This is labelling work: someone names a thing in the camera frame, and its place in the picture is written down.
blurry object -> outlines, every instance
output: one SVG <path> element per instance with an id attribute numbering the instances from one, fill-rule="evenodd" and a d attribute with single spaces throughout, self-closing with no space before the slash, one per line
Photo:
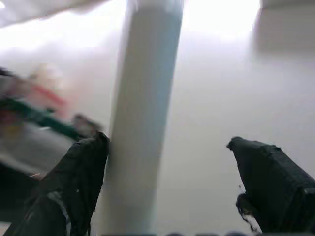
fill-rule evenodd
<path id="1" fill-rule="evenodd" d="M 53 109 L 54 115 L 64 118 L 67 102 L 63 96 L 63 74 L 50 64 L 41 64 L 30 76 L 31 92 L 26 101 L 39 110 Z"/>
<path id="2" fill-rule="evenodd" d="M 8 96 L 22 98 L 31 92 L 31 85 L 14 73 L 0 68 L 0 99 Z"/>
<path id="3" fill-rule="evenodd" d="M 0 137 L 11 139 L 21 134 L 23 119 L 13 111 L 0 108 Z"/>
<path id="4" fill-rule="evenodd" d="M 54 113 L 56 112 L 55 109 L 49 108 L 49 107 L 47 108 L 46 111 L 47 111 L 47 113 L 50 114 L 50 115 L 51 115 L 51 114 L 54 114 Z"/>
<path id="5" fill-rule="evenodd" d="M 89 120 L 84 115 L 76 114 L 72 119 L 73 127 L 86 137 L 93 136 L 97 131 L 101 131 L 101 126 Z"/>
<path id="6" fill-rule="evenodd" d="M 75 143 L 33 190 L 5 236 L 84 236 L 100 193 L 109 139 L 96 133 Z"/>
<path id="7" fill-rule="evenodd" d="M 19 114 L 20 117 L 23 117 L 25 121 L 35 123 L 41 127 L 50 127 L 55 132 L 66 135 L 74 140 L 80 140 L 85 137 L 74 130 L 70 125 L 62 123 L 58 119 L 50 116 L 47 112 L 32 108 L 27 103 L 10 98 L 0 100 L 0 112 L 8 113 L 12 111 Z"/>
<path id="8" fill-rule="evenodd" d="M 44 177 L 61 160 L 73 140 L 49 127 L 24 122 L 20 134 L 0 138 L 0 162 L 36 178 Z"/>
<path id="9" fill-rule="evenodd" d="M 279 147 L 233 138 L 227 147 L 237 161 L 245 194 L 242 217 L 252 215 L 263 232 L 315 233 L 315 181 Z"/>

white cylinder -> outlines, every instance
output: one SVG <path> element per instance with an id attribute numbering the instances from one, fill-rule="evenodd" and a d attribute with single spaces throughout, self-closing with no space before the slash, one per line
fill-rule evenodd
<path id="1" fill-rule="evenodd" d="M 128 4 L 100 234 L 149 231 L 181 29 L 181 0 Z"/>

